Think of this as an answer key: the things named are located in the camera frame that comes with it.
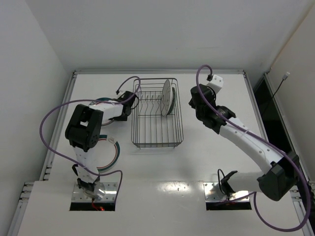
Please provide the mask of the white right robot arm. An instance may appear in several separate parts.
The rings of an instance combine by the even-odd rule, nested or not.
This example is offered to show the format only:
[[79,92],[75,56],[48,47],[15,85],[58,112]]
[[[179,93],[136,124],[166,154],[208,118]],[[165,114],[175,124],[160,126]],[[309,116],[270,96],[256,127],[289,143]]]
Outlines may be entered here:
[[231,171],[220,180],[219,190],[226,196],[238,191],[261,192],[273,201],[279,201],[294,186],[299,164],[297,154],[288,158],[254,138],[245,131],[244,124],[225,106],[215,103],[216,94],[205,85],[194,86],[189,105],[195,109],[196,118],[207,128],[228,139],[249,156],[260,168],[259,172]]

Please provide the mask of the blue floral green plate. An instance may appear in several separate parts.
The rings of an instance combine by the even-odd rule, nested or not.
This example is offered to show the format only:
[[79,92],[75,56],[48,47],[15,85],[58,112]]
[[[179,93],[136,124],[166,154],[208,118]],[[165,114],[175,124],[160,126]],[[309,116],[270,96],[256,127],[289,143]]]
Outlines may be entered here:
[[168,114],[172,113],[174,106],[175,106],[175,101],[176,101],[176,91],[175,91],[175,88],[172,87],[172,102],[171,102],[171,105],[169,107]]

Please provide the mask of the green red rimmed plate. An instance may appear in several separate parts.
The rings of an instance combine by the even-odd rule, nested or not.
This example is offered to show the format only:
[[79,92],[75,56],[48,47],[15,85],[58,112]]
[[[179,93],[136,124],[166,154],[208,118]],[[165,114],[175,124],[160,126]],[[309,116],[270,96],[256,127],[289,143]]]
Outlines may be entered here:
[[111,118],[115,114],[114,101],[111,98],[99,98],[95,102],[90,103],[90,107],[94,110],[99,110],[103,112],[101,126],[107,126],[113,122]]
[[118,161],[121,148],[119,142],[111,136],[100,135],[96,148],[96,168],[100,174],[110,170]]

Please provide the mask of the white plate teal rim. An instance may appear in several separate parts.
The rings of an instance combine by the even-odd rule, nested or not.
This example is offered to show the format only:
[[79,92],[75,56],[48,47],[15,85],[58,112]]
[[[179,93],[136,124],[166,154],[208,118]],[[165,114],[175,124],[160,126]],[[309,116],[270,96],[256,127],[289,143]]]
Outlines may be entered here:
[[170,80],[167,79],[163,85],[162,94],[161,94],[161,103],[160,103],[160,109],[161,109],[161,115],[167,116],[172,107],[173,103],[173,88],[171,86]]

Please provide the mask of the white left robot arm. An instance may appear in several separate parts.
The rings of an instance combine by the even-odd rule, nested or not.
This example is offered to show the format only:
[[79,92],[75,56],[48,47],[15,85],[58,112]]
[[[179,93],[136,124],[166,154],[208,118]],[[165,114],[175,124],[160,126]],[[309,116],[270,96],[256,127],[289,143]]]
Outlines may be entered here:
[[105,192],[92,152],[101,139],[101,128],[110,121],[127,121],[137,98],[131,91],[117,91],[117,95],[117,98],[97,99],[90,105],[77,105],[65,131],[76,155],[72,170],[77,176],[78,187],[91,198]]

